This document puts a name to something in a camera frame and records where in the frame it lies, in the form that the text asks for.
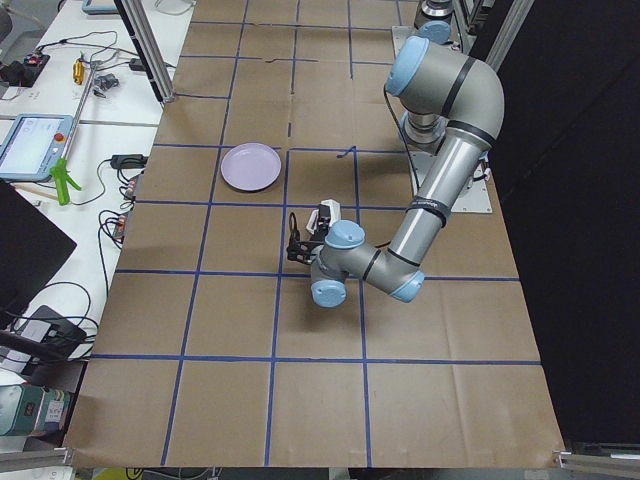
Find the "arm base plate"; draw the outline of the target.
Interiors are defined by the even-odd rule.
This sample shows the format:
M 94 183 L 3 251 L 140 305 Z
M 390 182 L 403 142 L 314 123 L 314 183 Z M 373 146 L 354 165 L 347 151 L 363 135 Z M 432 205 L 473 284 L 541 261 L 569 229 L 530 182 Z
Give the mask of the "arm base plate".
M 391 37 L 394 50 L 394 57 L 397 57 L 406 40 L 411 37 L 418 37 L 418 31 L 413 26 L 392 26 Z
M 493 212 L 485 178 L 475 181 L 475 171 L 480 175 L 479 158 L 473 152 L 454 158 L 453 153 L 442 152 L 438 156 L 424 151 L 412 151 L 414 195 L 434 200 L 440 209 L 452 213 L 491 214 Z

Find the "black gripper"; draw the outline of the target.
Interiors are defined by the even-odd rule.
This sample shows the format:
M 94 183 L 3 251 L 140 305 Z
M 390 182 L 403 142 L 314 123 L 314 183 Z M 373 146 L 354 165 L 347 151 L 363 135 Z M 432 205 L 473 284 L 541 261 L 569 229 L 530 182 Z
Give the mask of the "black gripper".
M 314 258 L 313 251 L 324 244 L 326 235 L 312 235 L 309 240 L 303 241 L 300 239 L 300 231 L 292 229 L 289 235 L 289 243 L 286 248 L 287 259 L 289 261 L 296 261 L 298 263 L 310 265 Z

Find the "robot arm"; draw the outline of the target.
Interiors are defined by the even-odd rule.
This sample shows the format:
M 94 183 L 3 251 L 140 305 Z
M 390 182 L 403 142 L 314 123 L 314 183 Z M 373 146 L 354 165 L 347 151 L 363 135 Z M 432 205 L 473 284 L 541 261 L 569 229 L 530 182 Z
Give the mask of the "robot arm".
M 414 19 L 417 35 L 443 45 L 450 40 L 454 12 L 451 0 L 422 0 Z
M 416 297 L 425 280 L 421 263 L 503 123 L 504 94 L 496 72 L 425 37 L 404 41 L 384 91 L 407 111 L 401 136 L 425 147 L 432 162 L 416 180 L 416 193 L 386 248 L 368 244 L 364 229 L 341 218 L 331 199 L 313 211 L 308 241 L 300 241 L 297 226 L 290 226 L 287 256 L 309 265 L 312 298 L 324 308 L 345 301 L 349 276 L 405 303 Z

